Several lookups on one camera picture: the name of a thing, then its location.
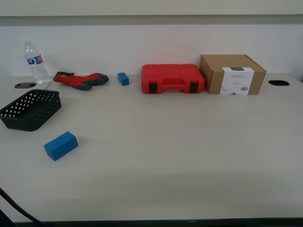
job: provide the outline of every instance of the blue block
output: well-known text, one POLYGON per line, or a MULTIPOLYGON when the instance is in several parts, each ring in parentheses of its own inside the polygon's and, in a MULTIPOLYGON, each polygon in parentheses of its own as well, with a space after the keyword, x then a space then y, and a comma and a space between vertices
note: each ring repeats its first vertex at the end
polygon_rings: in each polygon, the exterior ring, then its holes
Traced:
POLYGON ((54 161, 78 146, 76 137, 69 131, 44 145, 49 157, 54 161))
POLYGON ((118 79, 122 86, 129 85, 129 78, 125 72, 118 73, 118 79))

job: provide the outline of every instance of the red case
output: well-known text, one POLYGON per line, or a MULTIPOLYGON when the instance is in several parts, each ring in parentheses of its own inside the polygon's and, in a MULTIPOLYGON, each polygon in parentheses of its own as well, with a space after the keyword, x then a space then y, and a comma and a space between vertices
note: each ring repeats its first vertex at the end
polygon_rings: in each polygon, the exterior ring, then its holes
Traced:
POLYGON ((184 93, 201 93, 205 80, 194 64, 144 65, 142 92, 162 93, 163 90, 182 90, 184 93))

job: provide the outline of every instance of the water bottle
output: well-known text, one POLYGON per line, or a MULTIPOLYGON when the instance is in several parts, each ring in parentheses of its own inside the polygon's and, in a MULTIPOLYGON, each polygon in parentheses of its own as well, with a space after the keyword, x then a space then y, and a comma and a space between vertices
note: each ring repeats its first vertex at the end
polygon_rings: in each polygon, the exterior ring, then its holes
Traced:
POLYGON ((52 81, 44 68, 44 63, 42 57, 30 41, 24 43, 24 55, 25 58, 32 69, 34 79, 36 80, 37 84, 46 84, 52 81))

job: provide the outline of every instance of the table surface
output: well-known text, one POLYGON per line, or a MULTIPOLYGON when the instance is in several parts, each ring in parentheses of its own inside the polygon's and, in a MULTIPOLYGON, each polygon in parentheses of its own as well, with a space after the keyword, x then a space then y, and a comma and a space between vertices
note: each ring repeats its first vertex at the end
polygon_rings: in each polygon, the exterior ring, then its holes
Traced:
MULTIPOLYGON (((2 84, 0 108, 28 80, 2 84)), ((62 108, 40 129, 0 123, 1 188, 43 221, 303 215, 301 82, 267 75, 258 96, 229 96, 145 95, 140 81, 112 76, 91 91, 53 82, 62 108), (54 162, 43 145, 66 131, 79 146, 54 162)), ((27 221, 2 198, 0 208, 27 221)))

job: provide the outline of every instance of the shelf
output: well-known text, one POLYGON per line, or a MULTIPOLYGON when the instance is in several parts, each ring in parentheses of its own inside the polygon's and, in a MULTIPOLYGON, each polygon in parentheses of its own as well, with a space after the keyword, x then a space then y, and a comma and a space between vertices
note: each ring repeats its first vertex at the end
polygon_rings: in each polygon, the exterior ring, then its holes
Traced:
POLYGON ((294 15, 303 0, 1 0, 0 16, 294 15))

